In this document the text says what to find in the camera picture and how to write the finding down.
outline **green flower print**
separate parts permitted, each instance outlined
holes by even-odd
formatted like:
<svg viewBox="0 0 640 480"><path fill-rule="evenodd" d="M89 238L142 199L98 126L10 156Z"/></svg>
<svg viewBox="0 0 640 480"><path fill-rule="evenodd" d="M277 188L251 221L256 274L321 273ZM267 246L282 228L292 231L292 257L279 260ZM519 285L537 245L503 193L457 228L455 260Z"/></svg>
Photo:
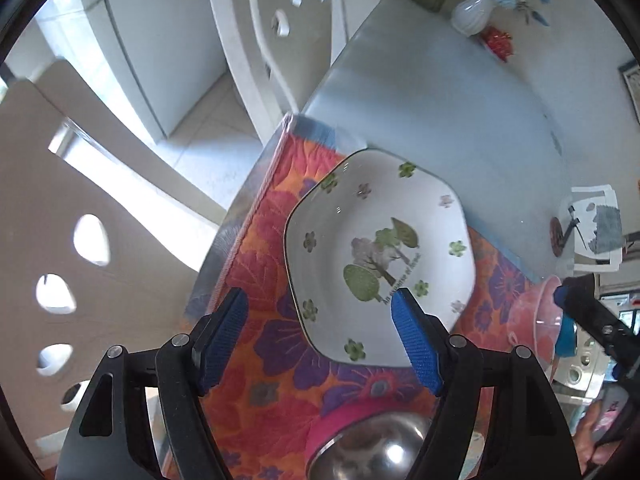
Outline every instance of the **green flower print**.
<svg viewBox="0 0 640 480"><path fill-rule="evenodd" d="M317 243L315 232L311 231L310 233L305 233L305 241L302 242L302 246L306 249L307 253L313 251Z"/></svg>
<svg viewBox="0 0 640 480"><path fill-rule="evenodd" d="M458 240L457 242L451 242L449 244L449 254L451 256L460 257L466 251L466 245L462 243L462 240Z"/></svg>
<svg viewBox="0 0 640 480"><path fill-rule="evenodd" d="M329 173L324 180L320 183L321 189L324 189L327 193L331 193L331 190L338 185L338 178L335 173Z"/></svg>
<svg viewBox="0 0 640 480"><path fill-rule="evenodd" d="M302 317L308 319L309 321L316 320L316 314L318 313L318 308L314 306L314 302L311 300L306 300L302 302Z"/></svg>
<svg viewBox="0 0 640 480"><path fill-rule="evenodd" d="M344 351L349 355L349 359L352 361L359 361L364 359L367 354L364 353L364 345L362 343L356 343L353 339L349 339L344 346Z"/></svg>
<svg viewBox="0 0 640 480"><path fill-rule="evenodd" d="M418 296L418 298L426 296L429 293L429 283L424 282L423 280L420 280L418 283L415 284L414 292L415 292L415 295Z"/></svg>
<svg viewBox="0 0 640 480"><path fill-rule="evenodd" d="M409 178L410 176L414 176L415 164L412 164L410 162L400 164L400 166L398 166L398 171L400 178L404 176L407 178Z"/></svg>

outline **white wall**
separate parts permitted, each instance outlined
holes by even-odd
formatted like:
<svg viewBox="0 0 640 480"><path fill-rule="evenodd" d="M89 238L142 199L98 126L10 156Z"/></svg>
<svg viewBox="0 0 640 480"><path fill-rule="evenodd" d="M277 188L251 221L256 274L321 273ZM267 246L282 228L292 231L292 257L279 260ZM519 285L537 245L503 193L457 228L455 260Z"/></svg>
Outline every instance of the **white wall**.
<svg viewBox="0 0 640 480"><path fill-rule="evenodd" d="M40 27L35 20L31 20L15 42L5 63L18 79L34 81L55 59Z"/></svg>
<svg viewBox="0 0 640 480"><path fill-rule="evenodd" d="M127 64L104 0L82 0L82 4L104 59L149 135L158 142L164 138L163 132Z"/></svg>
<svg viewBox="0 0 640 480"><path fill-rule="evenodd" d="M209 0L109 0L165 134L226 70Z"/></svg>

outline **metal screw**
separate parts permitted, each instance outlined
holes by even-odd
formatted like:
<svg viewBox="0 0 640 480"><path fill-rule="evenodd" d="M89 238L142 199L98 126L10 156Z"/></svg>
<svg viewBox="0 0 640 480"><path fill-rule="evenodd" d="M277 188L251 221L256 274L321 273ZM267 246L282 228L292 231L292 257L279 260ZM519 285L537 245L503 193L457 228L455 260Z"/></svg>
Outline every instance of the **metal screw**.
<svg viewBox="0 0 640 480"><path fill-rule="evenodd" d="M449 344L453 348L464 348L466 346L466 338L461 335L455 334L449 338Z"/></svg>
<svg viewBox="0 0 640 480"><path fill-rule="evenodd" d="M529 359L531 357L531 350L529 350L526 346L517 346L516 355L522 359Z"/></svg>
<svg viewBox="0 0 640 480"><path fill-rule="evenodd" d="M107 357L111 359L118 357L120 354L122 354L122 346L120 345L114 345L107 350Z"/></svg>
<svg viewBox="0 0 640 480"><path fill-rule="evenodd" d="M185 346L189 342L189 336L186 334L177 334L171 338L171 344L174 346Z"/></svg>

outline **tree illustration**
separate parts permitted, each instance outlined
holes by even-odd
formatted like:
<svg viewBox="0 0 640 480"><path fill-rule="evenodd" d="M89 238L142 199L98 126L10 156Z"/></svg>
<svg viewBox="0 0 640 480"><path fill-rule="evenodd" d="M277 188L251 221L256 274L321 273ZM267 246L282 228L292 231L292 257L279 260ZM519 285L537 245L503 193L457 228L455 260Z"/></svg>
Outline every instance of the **tree illustration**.
<svg viewBox="0 0 640 480"><path fill-rule="evenodd" d="M396 255L395 248L381 247L368 238L354 238L351 241L351 254L355 265L370 270L376 278L384 278L394 286L396 279L386 270Z"/></svg>
<svg viewBox="0 0 640 480"><path fill-rule="evenodd" d="M370 270L349 264L344 267L342 276L351 293L360 301L371 301L374 298L382 301L379 295L380 282Z"/></svg>
<svg viewBox="0 0 640 480"><path fill-rule="evenodd" d="M395 228L389 229L380 229L380 231L376 231L376 245L379 245L381 248L391 247L396 252L396 258L402 258L405 264L409 264L409 258L407 258L402 251L398 249L400 247L400 238L398 238L398 232Z"/></svg>
<svg viewBox="0 0 640 480"><path fill-rule="evenodd" d="M402 244L412 249L416 248L418 246L418 233L414 231L414 228L397 218L391 217L391 221Z"/></svg>

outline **window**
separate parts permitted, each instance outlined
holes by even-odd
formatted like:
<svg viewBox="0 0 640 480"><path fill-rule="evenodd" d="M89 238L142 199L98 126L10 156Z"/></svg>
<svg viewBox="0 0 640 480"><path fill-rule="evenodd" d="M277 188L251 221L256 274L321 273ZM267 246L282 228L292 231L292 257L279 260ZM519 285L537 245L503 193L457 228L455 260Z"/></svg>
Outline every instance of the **window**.
<svg viewBox="0 0 640 480"><path fill-rule="evenodd" d="M4 79L0 77L0 103L2 102L2 99L4 99L4 94L6 94L6 83L4 82Z"/></svg>
<svg viewBox="0 0 640 480"><path fill-rule="evenodd" d="M640 308L633 310L621 310L619 315L620 321L627 325L634 334L640 333Z"/></svg>

